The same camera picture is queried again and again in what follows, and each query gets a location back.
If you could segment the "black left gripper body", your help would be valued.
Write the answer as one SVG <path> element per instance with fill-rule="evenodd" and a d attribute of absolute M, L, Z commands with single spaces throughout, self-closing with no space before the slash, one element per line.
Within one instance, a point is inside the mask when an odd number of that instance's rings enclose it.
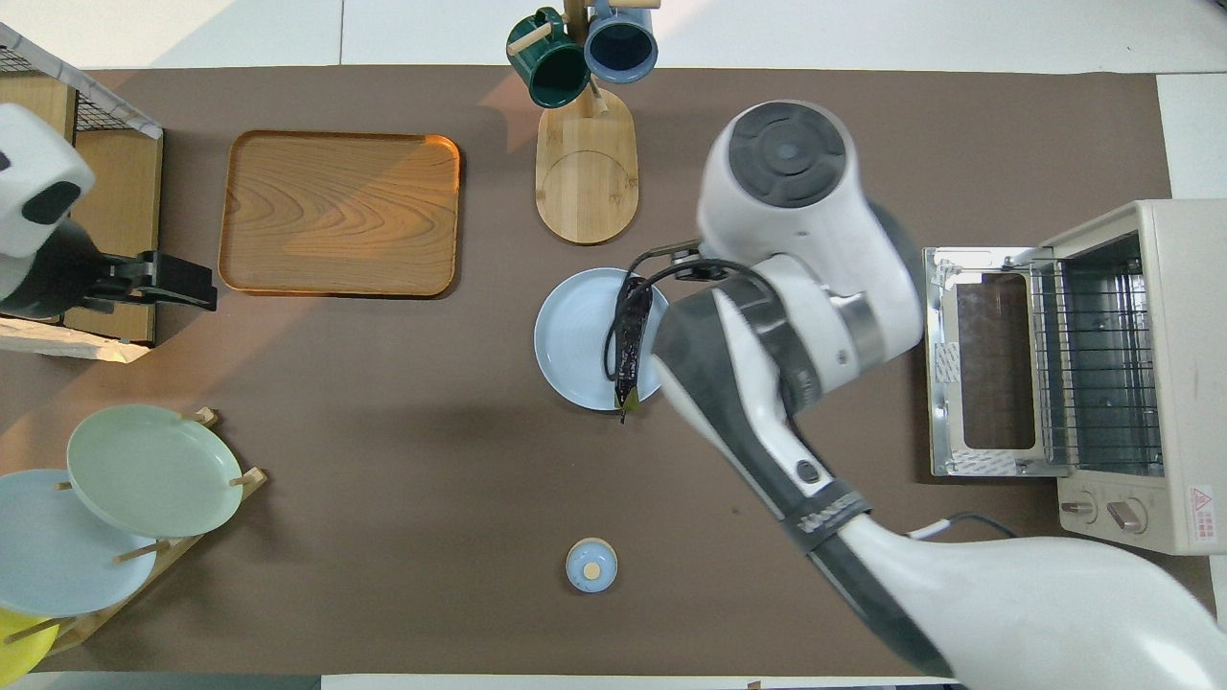
<path fill-rule="evenodd" d="M 104 258 L 104 273 L 91 289 L 93 301 L 141 306 L 171 303 L 193 309 L 218 309 L 218 289 L 212 284 L 212 270 L 209 266 L 183 262 L 163 252 Z"/>

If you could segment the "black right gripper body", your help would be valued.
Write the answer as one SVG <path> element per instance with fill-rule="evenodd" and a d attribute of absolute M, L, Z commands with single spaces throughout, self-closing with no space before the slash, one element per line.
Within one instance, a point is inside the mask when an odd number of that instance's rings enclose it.
<path fill-rule="evenodd" d="M 663 248 L 679 281 L 721 281 L 729 271 L 703 257 L 698 244 L 672 244 Z"/>

